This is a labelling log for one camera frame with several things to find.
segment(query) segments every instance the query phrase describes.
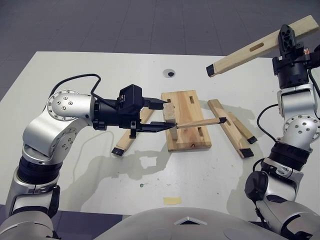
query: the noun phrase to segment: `black cable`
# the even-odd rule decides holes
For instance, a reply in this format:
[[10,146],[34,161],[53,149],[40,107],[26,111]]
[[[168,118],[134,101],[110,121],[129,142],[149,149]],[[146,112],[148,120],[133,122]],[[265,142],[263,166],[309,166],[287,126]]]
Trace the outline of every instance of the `black cable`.
[[258,165],[258,163],[262,162],[264,159],[261,158],[260,160],[256,161],[254,164],[253,164],[253,167],[252,167],[252,172],[254,172],[256,170],[256,166]]
[[53,89],[51,90],[50,96],[52,96],[55,93],[55,91],[57,90],[58,87],[60,87],[60,85],[66,83],[68,81],[71,81],[71,80],[74,80],[74,79],[79,79],[79,78],[84,78],[84,77],[96,77],[96,78],[98,78],[98,80],[96,81],[95,85],[93,86],[93,88],[92,88],[92,90],[90,92],[91,95],[94,96],[95,98],[97,98],[98,100],[100,100],[101,102],[103,102],[104,104],[108,105],[109,107],[111,107],[113,109],[116,109],[116,106],[114,104],[111,104],[110,102],[104,100],[102,97],[100,97],[99,95],[94,93],[94,91],[96,90],[98,84],[101,81],[101,77],[98,74],[95,74],[95,73],[87,73],[87,74],[81,74],[81,75],[77,75],[77,76],[72,76],[72,77],[66,78],[66,79],[58,82],[53,87]]
[[267,106],[265,109],[263,109],[260,112],[258,118],[256,119],[256,124],[261,129],[261,131],[264,132],[267,136],[269,136],[274,142],[276,142],[276,139],[270,133],[268,133],[266,130],[264,130],[264,128],[260,125],[259,121],[260,121],[260,118],[261,118],[262,114],[264,114],[265,111],[267,111],[268,109],[273,108],[275,106],[278,106],[278,104],[273,104],[273,105]]

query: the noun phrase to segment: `gray floor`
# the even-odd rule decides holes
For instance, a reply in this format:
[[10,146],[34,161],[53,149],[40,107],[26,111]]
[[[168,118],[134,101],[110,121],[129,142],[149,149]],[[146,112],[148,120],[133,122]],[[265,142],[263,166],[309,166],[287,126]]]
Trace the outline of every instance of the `gray floor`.
[[[36,51],[225,56],[310,14],[320,23],[320,0],[0,0],[0,100]],[[320,32],[303,41],[313,50]],[[60,212],[55,224],[88,240],[120,220]]]

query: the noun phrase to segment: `white table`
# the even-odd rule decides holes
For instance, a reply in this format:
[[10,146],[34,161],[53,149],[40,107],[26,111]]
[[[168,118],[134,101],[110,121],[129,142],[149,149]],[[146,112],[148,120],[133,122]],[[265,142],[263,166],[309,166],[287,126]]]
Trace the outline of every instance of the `white table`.
[[[254,204],[244,193],[255,161],[267,157],[273,141],[256,126],[259,112],[277,103],[278,79],[270,58],[257,58],[224,74],[209,78],[205,67],[220,56],[153,55],[124,53],[37,52],[0,102],[1,167],[0,204],[5,204],[12,173],[21,157],[22,133],[37,117],[52,87],[85,73],[102,77],[96,92],[116,99],[130,84],[142,87],[144,97],[162,92],[196,90],[205,118],[213,114],[207,100],[219,99],[258,138],[254,157],[241,159],[219,125],[208,126],[212,147],[207,150],[168,153],[164,132],[142,133],[123,158],[111,154],[124,129],[107,132],[83,129],[60,172],[60,210],[132,215],[167,207],[163,197],[181,197],[181,207],[198,207],[229,213],[248,221],[257,219]],[[166,78],[165,69],[176,76]],[[88,94],[95,78],[64,84]],[[162,121],[156,111],[151,121]],[[266,112],[261,124],[276,137],[283,119],[277,108]],[[297,201],[320,213],[319,142],[303,168]]]

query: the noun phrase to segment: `robotic arm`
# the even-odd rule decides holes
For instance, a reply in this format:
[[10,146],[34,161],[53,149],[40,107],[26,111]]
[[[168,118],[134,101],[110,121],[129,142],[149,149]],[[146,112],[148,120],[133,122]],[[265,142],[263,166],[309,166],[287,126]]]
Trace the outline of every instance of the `robotic arm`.
[[119,126],[131,129],[130,137],[135,138],[136,132],[166,130],[174,124],[140,123],[142,107],[161,110],[163,103],[166,102],[142,97],[142,89],[136,85],[122,89],[117,100],[99,96],[95,99],[74,90],[51,95],[44,111],[24,130],[22,157],[14,171],[6,201],[6,216],[12,217],[1,226],[0,235],[10,235],[13,229],[16,233],[16,228],[28,228],[27,232],[34,234],[30,239],[39,231],[54,237],[50,218],[59,207],[59,171],[79,131],[86,126],[102,131],[107,126]]
[[272,63],[281,89],[277,98],[284,118],[283,137],[262,159],[261,171],[249,175],[245,193],[273,232],[288,239],[314,239],[319,237],[320,216],[295,199],[304,175],[301,169],[313,151],[310,143],[320,135],[315,90],[307,73],[320,66],[320,49],[310,53],[302,42],[296,44],[287,25],[282,26],[278,41],[281,57],[274,57]]

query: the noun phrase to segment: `wooden plank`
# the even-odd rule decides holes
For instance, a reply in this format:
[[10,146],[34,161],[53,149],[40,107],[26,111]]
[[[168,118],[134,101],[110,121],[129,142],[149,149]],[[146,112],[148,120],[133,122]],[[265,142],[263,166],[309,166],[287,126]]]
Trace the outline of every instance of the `wooden plank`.
[[[175,106],[172,102],[167,102],[163,104],[163,119],[167,123],[176,124],[176,114],[175,114]],[[169,129],[171,133],[172,140],[178,139],[178,132],[176,127],[172,127]]]
[[220,124],[225,134],[229,138],[235,150],[239,153],[242,158],[252,157],[254,154],[251,151],[247,141],[243,138],[241,133],[238,131],[236,125],[231,121],[229,114],[224,110],[218,99],[208,101],[208,105],[211,111],[217,118],[226,117],[227,121]]
[[[149,109],[147,107],[142,108],[140,112],[141,123],[142,124],[147,123],[148,119],[151,117],[153,112],[154,110]],[[131,146],[131,144],[135,140],[134,138],[129,138],[129,136],[130,136],[130,129],[126,130],[123,136],[117,142],[116,146],[112,150],[113,154],[122,156],[125,153],[125,151],[128,150],[128,148]]]
[[186,128],[192,128],[192,127],[201,127],[201,126],[207,126],[207,125],[214,125],[214,124],[221,124],[226,121],[226,118],[220,119],[220,118],[211,118],[211,119],[205,119],[205,120],[199,120],[199,121],[191,121],[187,123],[178,123],[177,128],[178,129],[186,129]]
[[[195,90],[164,92],[161,99],[174,105],[177,123],[200,121],[204,119]],[[208,129],[205,126],[177,129],[177,140],[173,140],[169,130],[165,131],[168,151],[211,148]]]
[[248,128],[246,128],[246,126],[232,112],[228,112],[228,114],[231,121],[236,126],[236,128],[239,130],[239,132],[245,137],[245,139],[250,144],[253,144],[256,141],[258,141],[258,139],[249,131]]
[[[296,39],[304,38],[305,36],[318,30],[319,25],[311,15],[308,15],[289,25],[295,33]],[[252,59],[261,57],[264,54],[271,52],[279,46],[277,30],[231,54],[216,61],[206,68],[210,77],[217,74],[222,74],[230,69],[238,67]]]

